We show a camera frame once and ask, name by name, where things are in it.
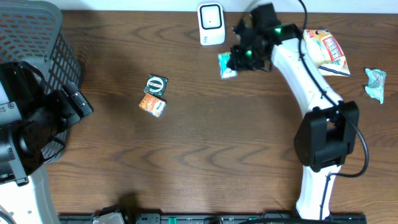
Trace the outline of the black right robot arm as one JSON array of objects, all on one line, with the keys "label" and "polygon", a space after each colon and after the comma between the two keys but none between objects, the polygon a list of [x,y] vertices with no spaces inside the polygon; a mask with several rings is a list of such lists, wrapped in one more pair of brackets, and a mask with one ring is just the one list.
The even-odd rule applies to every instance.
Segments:
[{"label": "black right robot arm", "polygon": [[332,219],[329,209],[335,178],[354,149],[359,109],[344,102],[312,60],[304,30],[282,24],[271,3],[249,13],[233,27],[239,44],[231,48],[226,66],[235,71],[279,70],[302,114],[294,149],[303,165],[302,186],[295,209],[307,220]]}]

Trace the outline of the white blue snack bag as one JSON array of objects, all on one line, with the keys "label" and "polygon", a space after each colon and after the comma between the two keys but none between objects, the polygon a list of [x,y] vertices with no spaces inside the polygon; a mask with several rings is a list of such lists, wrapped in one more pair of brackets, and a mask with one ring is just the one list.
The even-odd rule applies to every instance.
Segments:
[{"label": "white blue snack bag", "polygon": [[345,54],[329,30],[305,29],[303,39],[309,56],[323,76],[351,76]]}]

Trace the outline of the dark green round-label packet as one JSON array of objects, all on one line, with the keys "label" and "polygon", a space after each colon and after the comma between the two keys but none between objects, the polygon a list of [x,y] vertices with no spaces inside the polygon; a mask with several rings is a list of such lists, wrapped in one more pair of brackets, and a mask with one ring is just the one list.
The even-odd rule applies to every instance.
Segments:
[{"label": "dark green round-label packet", "polygon": [[149,93],[156,97],[162,98],[168,84],[168,79],[150,74],[144,88],[144,93]]}]

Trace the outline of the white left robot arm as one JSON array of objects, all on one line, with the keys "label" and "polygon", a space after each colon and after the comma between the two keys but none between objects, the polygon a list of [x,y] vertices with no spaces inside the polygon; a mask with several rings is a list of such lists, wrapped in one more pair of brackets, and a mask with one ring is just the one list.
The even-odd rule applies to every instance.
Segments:
[{"label": "white left robot arm", "polygon": [[42,149],[94,112],[73,82],[49,94],[33,65],[1,64],[1,223],[59,223]]}]

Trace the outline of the teal white drink carton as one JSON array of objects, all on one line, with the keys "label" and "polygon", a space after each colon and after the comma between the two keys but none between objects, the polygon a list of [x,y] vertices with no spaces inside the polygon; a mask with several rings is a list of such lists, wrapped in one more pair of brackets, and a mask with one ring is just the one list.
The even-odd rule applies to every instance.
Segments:
[{"label": "teal white drink carton", "polygon": [[218,54],[218,63],[219,63],[219,68],[220,68],[220,77],[221,79],[230,79],[236,77],[237,71],[232,70],[231,68],[228,67],[228,62],[231,58],[231,53],[230,52],[224,52],[221,54]]}]

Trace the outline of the teal snack packet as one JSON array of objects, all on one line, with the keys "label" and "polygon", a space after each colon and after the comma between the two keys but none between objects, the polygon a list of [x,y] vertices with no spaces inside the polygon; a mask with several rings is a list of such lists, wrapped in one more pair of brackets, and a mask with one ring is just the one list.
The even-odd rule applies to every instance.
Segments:
[{"label": "teal snack packet", "polygon": [[380,104],[384,102],[384,84],[386,81],[386,72],[378,69],[365,69],[368,77],[368,85],[365,86],[365,92],[374,99],[379,100]]}]

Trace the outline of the orange juice carton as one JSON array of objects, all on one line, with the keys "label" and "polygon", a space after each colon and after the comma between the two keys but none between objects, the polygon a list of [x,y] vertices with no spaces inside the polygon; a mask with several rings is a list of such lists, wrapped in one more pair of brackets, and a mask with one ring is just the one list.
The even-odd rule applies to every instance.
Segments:
[{"label": "orange juice carton", "polygon": [[166,105],[167,104],[164,100],[161,100],[151,95],[150,93],[146,93],[139,103],[140,109],[150,113],[157,118],[163,113]]}]

